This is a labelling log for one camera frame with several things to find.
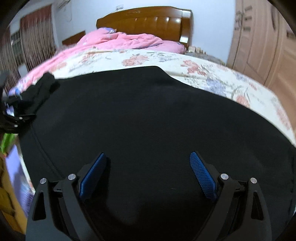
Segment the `wall socket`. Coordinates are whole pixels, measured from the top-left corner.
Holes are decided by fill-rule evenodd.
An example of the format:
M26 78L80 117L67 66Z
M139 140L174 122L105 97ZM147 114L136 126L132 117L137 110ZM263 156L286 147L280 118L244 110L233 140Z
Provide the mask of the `wall socket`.
M123 4L116 6L116 11L118 11L119 9L123 9Z

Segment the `wardrobe door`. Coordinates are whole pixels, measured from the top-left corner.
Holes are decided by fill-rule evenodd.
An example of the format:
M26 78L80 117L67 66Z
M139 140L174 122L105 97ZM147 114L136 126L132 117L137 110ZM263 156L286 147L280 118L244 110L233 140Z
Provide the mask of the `wardrobe door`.
M233 64L233 69L241 73L244 72L251 49L256 19L256 4L256 0L243 0L244 15L242 21L242 30L237 54Z
M279 43L265 85L278 96L296 134L296 39L285 19L278 15Z
M248 67L243 73L248 75L248 69L253 70L257 76L255 80L264 85L276 51L279 15L277 9L267 0L259 0L256 2L255 17L253 40L247 60ZM246 12L245 22L252 20L251 18L252 15L248 16Z
M242 0L235 1L235 22L234 22L234 31L232 37L232 43L229 51L229 56L227 60L227 67L232 68L233 63L237 54L237 48L239 45L239 38L242 30L242 21L243 21L243 9L242 9Z

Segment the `metal screw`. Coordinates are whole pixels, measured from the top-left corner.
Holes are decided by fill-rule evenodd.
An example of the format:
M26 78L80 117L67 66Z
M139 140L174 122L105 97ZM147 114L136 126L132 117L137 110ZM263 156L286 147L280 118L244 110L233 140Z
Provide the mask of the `metal screw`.
M69 180L74 180L76 178L76 175L75 174L70 174L69 176L68 176L68 179Z
M46 181L47 181L46 178L42 178L42 179L40 180L40 183L41 183L41 184L44 184L44 183L46 183Z
M223 180L227 180L229 178L229 176L227 174L223 173L223 174L221 174L221 178Z
M254 177L251 177L250 181L251 181L251 183L257 183L257 179Z

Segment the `white wall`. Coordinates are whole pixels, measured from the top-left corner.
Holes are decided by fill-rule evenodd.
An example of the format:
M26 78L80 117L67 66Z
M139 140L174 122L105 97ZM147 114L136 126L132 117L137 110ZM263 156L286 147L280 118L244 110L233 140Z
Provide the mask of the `white wall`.
M117 5L124 9L147 6L174 6L193 11L192 44L208 54L227 61L232 41L235 18L235 0L71 0L56 10L57 38L62 40L96 29L96 20L113 11Z

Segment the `pink comforter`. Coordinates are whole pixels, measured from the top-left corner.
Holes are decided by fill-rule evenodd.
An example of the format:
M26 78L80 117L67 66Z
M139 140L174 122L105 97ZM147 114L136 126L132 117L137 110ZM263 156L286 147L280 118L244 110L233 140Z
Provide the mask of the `pink comforter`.
M83 36L75 47L66 49L37 66L19 82L22 82L22 84L25 84L28 88L33 83L36 83L45 72L50 72L52 69L55 69L59 63L70 56L89 48L96 48L99 50L144 48L174 53L185 52L184 46L180 43L163 41L159 37L151 34L127 35L122 32L109 33L106 29L100 28ZM9 94L15 94L15 88L13 88Z

